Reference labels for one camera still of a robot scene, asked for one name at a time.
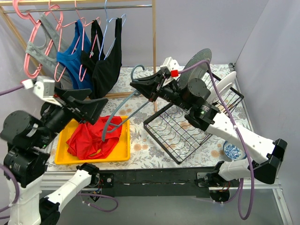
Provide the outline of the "grey-blue hanger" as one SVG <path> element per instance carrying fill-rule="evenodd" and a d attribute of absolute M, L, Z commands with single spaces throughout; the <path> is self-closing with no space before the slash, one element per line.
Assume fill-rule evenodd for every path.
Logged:
<path fill-rule="evenodd" d="M 132 69 L 131 71 L 131 74 L 130 74 L 130 78 L 131 78 L 131 81 L 137 81 L 137 79 L 134 78 L 134 71 L 138 68 L 138 67 L 141 67 L 143 69 L 143 71 L 145 70 L 145 66 L 142 65 L 142 64 L 139 64 L 139 65 L 136 65 L 134 66 L 134 68 Z M 156 72 L 156 65 L 154 63 L 153 65 L 153 73 Z M 116 130 L 117 128 L 121 127 L 127 120 L 129 120 L 132 116 L 134 116 L 137 112 L 139 112 L 142 108 L 144 108 L 150 101 L 147 100 L 145 103 L 143 103 L 137 110 L 135 110 L 133 113 L 131 113 L 127 119 L 125 119 L 123 122 L 119 123 L 119 124 L 113 124 L 111 123 L 111 120 L 112 118 L 115 116 L 115 114 L 119 111 L 119 109 L 129 100 L 131 99 L 133 96 L 136 96 L 137 97 L 137 93 L 139 93 L 138 90 L 135 90 L 134 92 L 132 92 L 131 94 L 129 94 L 128 97 L 126 97 L 115 109 L 114 111 L 111 113 L 111 115 L 109 116 L 105 126 L 104 126 L 104 129 L 103 129 L 103 132 L 102 132 L 102 141 L 105 141 L 105 138 L 106 138 L 106 134 L 107 133 L 111 133 L 113 132 L 114 130 Z M 112 125 L 114 126 L 114 128 L 111 130 L 111 131 L 108 131 L 108 127 L 109 125 Z"/>

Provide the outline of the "red tank top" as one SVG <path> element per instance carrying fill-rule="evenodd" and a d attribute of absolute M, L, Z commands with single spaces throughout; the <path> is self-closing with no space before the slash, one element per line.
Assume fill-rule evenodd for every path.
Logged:
<path fill-rule="evenodd" d="M 80 160 L 105 159 L 118 144 L 122 127 L 106 134 L 105 141 L 102 141 L 102 132 L 109 116 L 99 117 L 92 125 L 88 122 L 77 126 L 71 137 L 66 141 L 67 152 Z"/>

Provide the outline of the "light blue hanger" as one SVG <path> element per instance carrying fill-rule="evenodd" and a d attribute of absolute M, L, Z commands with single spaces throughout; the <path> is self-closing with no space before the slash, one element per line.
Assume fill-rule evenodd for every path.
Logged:
<path fill-rule="evenodd" d="M 107 12 L 107 3 L 108 3 L 108 0 L 105 0 L 105 3 L 104 3 L 104 10 L 105 10 L 105 31 L 103 33 L 103 41 L 102 41 L 102 44 L 101 44 L 101 48 L 100 48 L 100 53 L 104 50 L 104 43 L 105 43 L 105 37 L 106 37 L 106 33 L 108 31 L 108 27 L 109 27 L 109 24 L 113 21 L 113 20 L 117 20 L 118 18 L 109 18 L 109 15 L 108 15 L 108 12 Z M 115 41 L 116 41 L 116 38 L 114 38 L 114 41 L 112 42 L 111 46 L 109 47 L 109 49 L 107 50 L 107 53 L 105 53 L 105 57 L 104 57 L 104 60 L 108 57 L 109 53 L 111 52 L 114 44 L 115 44 Z"/>

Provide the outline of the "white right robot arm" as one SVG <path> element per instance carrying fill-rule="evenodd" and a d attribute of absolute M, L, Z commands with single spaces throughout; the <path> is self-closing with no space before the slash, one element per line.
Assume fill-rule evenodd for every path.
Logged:
<path fill-rule="evenodd" d="M 228 181 L 242 178 L 255 178 L 265 184 L 273 184 L 284 159 L 287 142 L 264 138 L 230 120 L 229 115 L 208 102 L 210 90 L 201 78 L 187 81 L 180 76 L 164 84 L 166 76 L 159 71 L 145 78 L 134 79 L 130 86 L 149 101 L 162 98 L 189 113 L 185 119 L 195 128 L 218 136 L 240 150 L 245 151 L 246 159 L 220 161 L 211 173 L 201 179 L 212 186 L 223 186 Z"/>

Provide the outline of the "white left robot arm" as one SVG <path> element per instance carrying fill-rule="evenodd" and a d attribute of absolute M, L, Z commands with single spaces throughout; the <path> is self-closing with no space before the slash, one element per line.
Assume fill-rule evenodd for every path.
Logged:
<path fill-rule="evenodd" d="M 4 120 L 0 137 L 8 146 L 2 168 L 10 189 L 10 225 L 54 225 L 64 207 L 84 187 L 99 184 L 99 168 L 84 163 L 55 192 L 41 197 L 50 157 L 45 149 L 70 121 L 95 124 L 107 104 L 106 98 L 89 100 L 90 93 L 89 89 L 55 88 L 52 99 L 43 103 L 40 118 L 17 110 Z"/>

